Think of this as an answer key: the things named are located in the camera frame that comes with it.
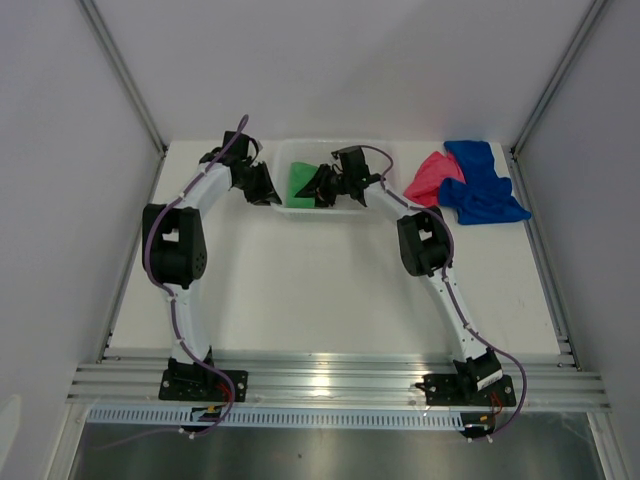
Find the white table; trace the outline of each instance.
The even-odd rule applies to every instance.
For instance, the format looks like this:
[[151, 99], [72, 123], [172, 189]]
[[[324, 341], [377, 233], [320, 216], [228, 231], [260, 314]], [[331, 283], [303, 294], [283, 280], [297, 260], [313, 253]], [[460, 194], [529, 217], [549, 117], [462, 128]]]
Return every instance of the white table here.
[[[171, 144], [155, 203], [176, 196], [202, 154], [219, 141]], [[404, 190], [437, 142], [391, 142]], [[277, 142], [264, 142], [263, 160]], [[496, 170], [509, 171], [500, 145]], [[445, 209], [455, 269], [480, 332], [515, 354], [557, 355], [556, 334], [523, 223], [461, 226]], [[248, 205], [233, 190], [204, 219], [209, 261], [202, 304], [214, 349], [276, 352], [450, 351], [434, 304], [400, 261], [396, 227], [308, 223]], [[111, 348], [168, 348], [166, 302], [135, 265]]]

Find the black and white robotic arm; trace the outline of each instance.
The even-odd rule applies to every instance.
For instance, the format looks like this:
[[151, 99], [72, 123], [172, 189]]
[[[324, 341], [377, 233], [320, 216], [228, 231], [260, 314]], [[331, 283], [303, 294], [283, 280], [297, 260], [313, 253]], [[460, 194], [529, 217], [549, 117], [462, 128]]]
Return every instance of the black and white robotic arm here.
[[[211, 374], [211, 368], [201, 366], [202, 362], [213, 366], [200, 310], [200, 278], [207, 262], [202, 217], [232, 187], [242, 189], [251, 204], [280, 203], [266, 166], [254, 163], [255, 157], [249, 156], [252, 143], [257, 155], [259, 144], [255, 140], [226, 132], [225, 154], [219, 155], [220, 149], [206, 154], [177, 200], [169, 206], [149, 204], [144, 210], [143, 248], [151, 242], [150, 278], [165, 292], [171, 292], [170, 317], [174, 332], [180, 335], [163, 376], [161, 399], [222, 400], [213, 388], [219, 379]], [[453, 349], [456, 373], [427, 374], [422, 383], [416, 384], [425, 392], [427, 404], [492, 407], [489, 397], [497, 395], [501, 405], [515, 405], [511, 378], [503, 374], [494, 350], [480, 341], [462, 300], [452, 264], [452, 237], [440, 210], [413, 204], [385, 184], [383, 177], [371, 174], [360, 146], [332, 155], [340, 160], [341, 168], [321, 166], [298, 196], [315, 197], [323, 205], [331, 205], [338, 195], [349, 195], [396, 224], [403, 265], [410, 275], [418, 277], [437, 305]], [[165, 238], [176, 232], [177, 239]], [[236, 389], [236, 401], [243, 401], [248, 373], [225, 373], [239, 385], [244, 382]]]

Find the gray floor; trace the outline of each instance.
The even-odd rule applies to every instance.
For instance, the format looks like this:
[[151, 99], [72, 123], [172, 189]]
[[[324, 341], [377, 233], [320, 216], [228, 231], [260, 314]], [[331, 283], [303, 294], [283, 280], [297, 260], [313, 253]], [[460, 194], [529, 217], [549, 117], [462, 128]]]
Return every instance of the gray floor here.
[[467, 444], [456, 433], [220, 428], [189, 441], [148, 430], [88, 425], [74, 479], [603, 479], [582, 414], [524, 415], [495, 438]]

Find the green cloth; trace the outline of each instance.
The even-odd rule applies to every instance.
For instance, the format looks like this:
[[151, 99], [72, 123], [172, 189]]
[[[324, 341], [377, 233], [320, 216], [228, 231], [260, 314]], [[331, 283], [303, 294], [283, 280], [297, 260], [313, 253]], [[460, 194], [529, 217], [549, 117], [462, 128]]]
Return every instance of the green cloth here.
[[314, 208], [315, 198], [296, 198], [296, 193], [309, 183], [318, 171], [315, 165], [293, 162], [289, 170], [289, 188], [287, 188], [287, 207], [289, 208]]

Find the folded cloth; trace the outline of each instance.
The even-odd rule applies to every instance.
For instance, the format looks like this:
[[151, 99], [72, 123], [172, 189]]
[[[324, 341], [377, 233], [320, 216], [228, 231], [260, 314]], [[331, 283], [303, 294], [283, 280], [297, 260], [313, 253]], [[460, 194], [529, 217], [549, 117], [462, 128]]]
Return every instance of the folded cloth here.
[[444, 142], [453, 154], [467, 183], [445, 179], [440, 185], [438, 201], [458, 212], [461, 225], [508, 223], [529, 220], [531, 213], [511, 195], [510, 178], [500, 178], [487, 142]]
[[445, 156], [440, 152], [433, 152], [420, 165], [413, 182], [404, 191], [404, 196], [425, 207], [433, 207], [438, 204], [438, 189], [445, 178], [464, 182], [462, 170], [451, 153]]
[[289, 170], [289, 186], [287, 188], [288, 208], [314, 208], [315, 198], [298, 198], [296, 194], [311, 181], [318, 171], [315, 165], [303, 162], [293, 162]]

